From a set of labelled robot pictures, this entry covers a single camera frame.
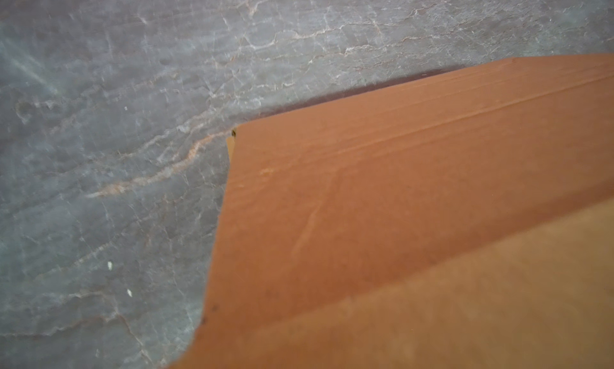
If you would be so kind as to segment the brown cardboard box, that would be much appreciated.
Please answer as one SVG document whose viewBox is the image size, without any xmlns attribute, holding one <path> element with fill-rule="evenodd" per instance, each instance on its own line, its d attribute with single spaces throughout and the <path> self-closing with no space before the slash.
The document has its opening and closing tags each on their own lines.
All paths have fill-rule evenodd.
<svg viewBox="0 0 614 369">
<path fill-rule="evenodd" d="M 613 57 L 258 119 L 177 368 L 610 368 Z"/>
</svg>

